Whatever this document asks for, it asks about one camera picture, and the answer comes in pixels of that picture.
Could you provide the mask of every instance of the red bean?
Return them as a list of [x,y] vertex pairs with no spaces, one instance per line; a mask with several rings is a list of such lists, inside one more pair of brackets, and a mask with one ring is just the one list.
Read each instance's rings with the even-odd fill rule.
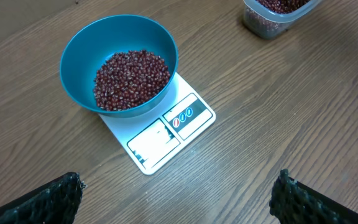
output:
[[149,101],[168,83],[171,74],[153,52],[115,53],[93,80],[96,105],[106,111],[127,110]]
[[291,13],[306,3],[308,3],[310,0],[257,0],[261,5],[265,6],[269,10],[286,14]]

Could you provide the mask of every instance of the blue bowl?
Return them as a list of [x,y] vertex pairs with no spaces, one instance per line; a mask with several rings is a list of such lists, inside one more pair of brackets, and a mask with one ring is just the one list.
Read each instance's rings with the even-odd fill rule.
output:
[[[148,102],[123,111],[96,106],[93,88],[96,71],[116,52],[146,49],[165,59],[172,74],[168,84]],[[60,61],[60,80],[79,105],[96,113],[128,118],[148,112],[161,102],[178,66],[178,49],[171,34],[159,23],[142,16],[117,15],[100,19],[80,30],[66,46]]]

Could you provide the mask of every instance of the plastic container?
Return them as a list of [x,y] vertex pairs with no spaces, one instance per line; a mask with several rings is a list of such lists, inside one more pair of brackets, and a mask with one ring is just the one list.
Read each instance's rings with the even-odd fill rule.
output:
[[256,0],[244,0],[243,23],[248,29],[263,39],[272,39],[314,9],[321,0],[311,0],[304,6],[288,14],[279,14],[267,9]]

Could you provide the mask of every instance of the black object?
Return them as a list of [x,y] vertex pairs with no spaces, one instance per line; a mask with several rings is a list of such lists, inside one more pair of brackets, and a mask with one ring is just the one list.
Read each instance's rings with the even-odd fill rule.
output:
[[0,207],[0,224],[73,223],[86,185],[69,172]]
[[292,179],[286,169],[274,183],[269,206],[281,224],[358,224],[358,213]]

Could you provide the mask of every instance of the digital scale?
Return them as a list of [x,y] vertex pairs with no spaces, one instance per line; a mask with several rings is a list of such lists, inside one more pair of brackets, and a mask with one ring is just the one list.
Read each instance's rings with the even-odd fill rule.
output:
[[100,115],[138,168],[151,175],[214,123],[215,112],[179,74],[164,99],[133,118]]

